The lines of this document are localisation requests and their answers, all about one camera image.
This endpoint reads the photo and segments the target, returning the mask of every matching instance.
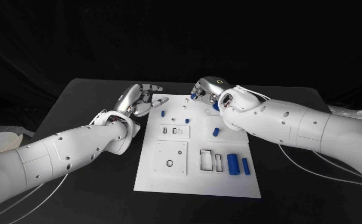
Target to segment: white board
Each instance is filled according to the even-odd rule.
[[[225,126],[222,117],[218,116],[219,112],[205,103],[193,102],[190,96],[154,94],[153,100],[162,97],[169,97],[170,100],[153,109],[149,115],[134,190],[261,198],[247,132],[232,131]],[[177,129],[180,129],[179,126],[189,126],[189,138],[175,138],[173,135],[160,137],[160,125],[176,125]],[[212,135],[215,127],[221,129],[216,137]],[[159,142],[164,145],[162,149],[157,147]],[[172,155],[170,159],[179,158],[176,149],[180,148],[169,142],[188,144],[183,156],[186,158],[186,175],[182,176],[182,168],[170,170],[177,171],[175,174],[167,172],[166,159],[169,160],[169,155]],[[201,170],[201,150],[211,150],[212,171]],[[159,151],[169,152],[169,154],[159,156]],[[238,156],[239,175],[228,173],[227,155],[229,153],[235,153]],[[215,154],[221,155],[222,172],[216,172]],[[242,158],[248,160],[251,175],[245,175]],[[154,167],[163,169],[163,172],[154,172]]]

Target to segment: black curtain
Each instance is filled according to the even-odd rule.
[[[74,78],[361,86],[361,0],[0,0],[3,101],[51,108]]]

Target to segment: robotic hand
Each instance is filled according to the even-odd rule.
[[[362,172],[362,120],[323,113],[270,99],[218,77],[203,77],[190,92],[193,101],[218,103],[227,126],[267,141],[313,150]],[[267,101],[260,102],[255,95]]]
[[[156,85],[133,85],[124,91],[114,110],[102,110],[89,125],[0,153],[0,203],[89,164],[102,151],[124,153],[140,130],[130,115],[144,116],[169,101],[163,97],[147,102],[150,91],[162,90]]]

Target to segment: black background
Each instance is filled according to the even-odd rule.
[[[102,109],[113,109],[120,94],[133,83],[74,80],[33,141],[87,125]],[[164,87],[166,94],[188,95],[193,87],[192,83],[154,84]],[[310,88],[241,85],[274,99],[327,112],[319,93]],[[291,164],[278,146],[251,135],[261,199],[134,192],[147,116],[134,120],[141,129],[124,154],[104,152],[89,165],[69,173],[58,192],[19,223],[361,223],[361,186],[304,172]],[[310,151],[291,147],[284,147],[284,150],[297,164],[312,171],[359,181],[355,175],[333,167]],[[48,182],[3,214],[2,224],[35,208],[59,182],[61,178]],[[3,205],[10,205],[20,197]]]
[[[361,0],[0,0],[2,102],[77,78],[361,87]]]

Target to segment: table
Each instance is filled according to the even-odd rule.
[[[87,125],[111,110],[123,91],[143,82],[75,79],[56,101],[33,140]],[[163,93],[188,95],[193,84],[159,83]],[[329,112],[317,91],[303,87],[242,85],[273,99]],[[320,178],[297,168],[278,146],[250,135],[261,199],[134,192],[147,116],[126,153],[104,152],[72,172],[56,193],[19,223],[359,223],[362,187]],[[307,169],[338,178],[358,177],[327,164],[310,151],[284,147]],[[48,182],[3,216],[7,223],[27,213],[53,191],[62,178]]]

